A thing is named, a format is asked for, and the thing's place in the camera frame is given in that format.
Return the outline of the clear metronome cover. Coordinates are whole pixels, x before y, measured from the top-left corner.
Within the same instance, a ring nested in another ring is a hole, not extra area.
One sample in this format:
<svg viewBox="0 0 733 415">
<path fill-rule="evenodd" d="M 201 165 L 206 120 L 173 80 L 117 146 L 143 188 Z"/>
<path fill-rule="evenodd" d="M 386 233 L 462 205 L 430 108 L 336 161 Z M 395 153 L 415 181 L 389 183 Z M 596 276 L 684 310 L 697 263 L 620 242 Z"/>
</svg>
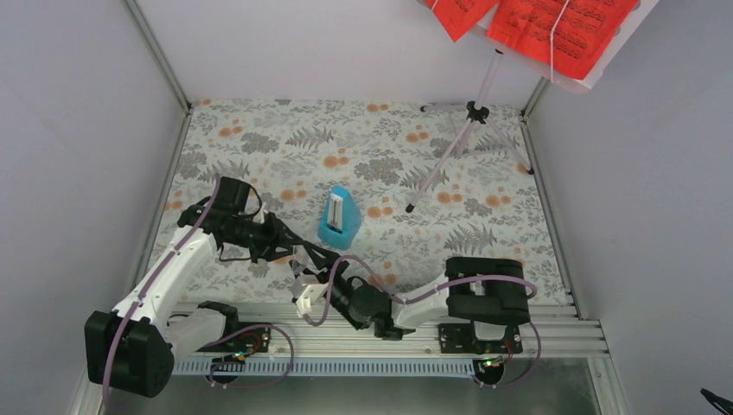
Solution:
<svg viewBox="0 0 733 415">
<path fill-rule="evenodd" d="M 304 246 L 293 246 L 289 260 L 290 269 L 295 278 L 298 278 L 309 265 L 309 255 Z"/>
</svg>

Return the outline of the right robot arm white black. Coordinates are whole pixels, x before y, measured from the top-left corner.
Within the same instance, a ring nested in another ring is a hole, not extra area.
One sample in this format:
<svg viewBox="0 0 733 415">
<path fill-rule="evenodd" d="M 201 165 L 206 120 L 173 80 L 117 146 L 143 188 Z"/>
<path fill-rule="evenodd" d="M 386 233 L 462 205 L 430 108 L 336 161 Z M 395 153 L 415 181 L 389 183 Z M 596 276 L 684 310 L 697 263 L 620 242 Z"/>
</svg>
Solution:
<svg viewBox="0 0 733 415">
<path fill-rule="evenodd" d="M 380 339 L 399 341 L 423 324 L 449 316 L 475 322 L 468 329 L 469 343 L 488 352 L 500 343 L 500 327 L 531 321 L 528 303 L 538 293 L 513 259 L 453 257 L 427 284 L 391 293 L 379 280 L 344 278 L 350 263 L 364 263 L 353 254 L 338 255 L 310 243 L 303 250 L 315 269 L 296 266 L 292 302 L 312 327 L 323 325 L 335 310 L 354 329 L 372 329 Z"/>
</svg>

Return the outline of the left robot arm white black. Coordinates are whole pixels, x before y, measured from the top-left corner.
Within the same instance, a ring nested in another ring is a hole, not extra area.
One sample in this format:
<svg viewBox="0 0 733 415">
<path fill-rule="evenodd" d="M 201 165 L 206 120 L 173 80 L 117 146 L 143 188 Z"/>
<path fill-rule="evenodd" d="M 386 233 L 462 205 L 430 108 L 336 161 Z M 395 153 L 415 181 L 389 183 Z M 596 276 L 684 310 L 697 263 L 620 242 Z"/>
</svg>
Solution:
<svg viewBox="0 0 733 415">
<path fill-rule="evenodd" d="M 90 382 L 107 395 L 112 388 L 155 397 L 169 382 L 175 365 L 191 354 L 217 348 L 224 363 L 243 361 L 249 334 L 270 334 L 269 323 L 242 323 L 238 311 L 223 303 L 204 302 L 177 322 L 171 315 L 195 273 L 226 245 L 250 253 L 250 261 L 273 261 L 308 241 L 259 206 L 247 212 L 252 186 L 216 176 L 213 193 L 182 212 L 172 240 L 142 280 L 108 312 L 86 320 L 84 340 Z"/>
</svg>

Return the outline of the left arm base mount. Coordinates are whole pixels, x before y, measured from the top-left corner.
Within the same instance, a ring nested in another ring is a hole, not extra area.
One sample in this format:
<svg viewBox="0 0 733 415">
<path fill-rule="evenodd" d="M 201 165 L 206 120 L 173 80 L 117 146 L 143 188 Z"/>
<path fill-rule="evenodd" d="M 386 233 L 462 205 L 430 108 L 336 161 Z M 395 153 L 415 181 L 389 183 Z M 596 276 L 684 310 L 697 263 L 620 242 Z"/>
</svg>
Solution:
<svg viewBox="0 0 733 415">
<path fill-rule="evenodd" d="M 253 325 L 257 325 L 256 322 L 241 322 L 239 320 L 238 309 L 232 305 L 225 303 L 218 303 L 214 301 L 206 301 L 199 303 L 198 309 L 214 310 L 219 312 L 225 317 L 225 325 L 223 330 L 223 337 L 238 332 L 241 329 L 250 328 Z M 233 338 L 217 343 L 213 346 L 205 346 L 200 349 L 200 352 L 220 352 L 224 353 L 223 357 L 213 358 L 212 363 L 228 362 L 228 366 L 218 368 L 221 372 L 233 372 L 235 362 L 244 363 L 245 359 L 258 352 L 267 352 L 269 347 L 269 340 L 271 336 L 271 330 L 269 328 L 255 328 L 250 329 L 244 333 L 240 333 Z"/>
</svg>

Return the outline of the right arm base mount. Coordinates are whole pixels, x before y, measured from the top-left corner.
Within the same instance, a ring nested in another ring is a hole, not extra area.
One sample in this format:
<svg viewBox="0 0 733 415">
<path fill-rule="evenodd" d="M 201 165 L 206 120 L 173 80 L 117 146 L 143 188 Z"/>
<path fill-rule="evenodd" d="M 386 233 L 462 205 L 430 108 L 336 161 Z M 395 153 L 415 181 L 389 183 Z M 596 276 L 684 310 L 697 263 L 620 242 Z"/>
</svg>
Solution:
<svg viewBox="0 0 733 415">
<path fill-rule="evenodd" d="M 497 388 L 507 363 L 524 351 L 517 326 L 484 322 L 442 323 L 437 326 L 442 354 L 471 354 L 474 381 L 479 386 Z"/>
</svg>

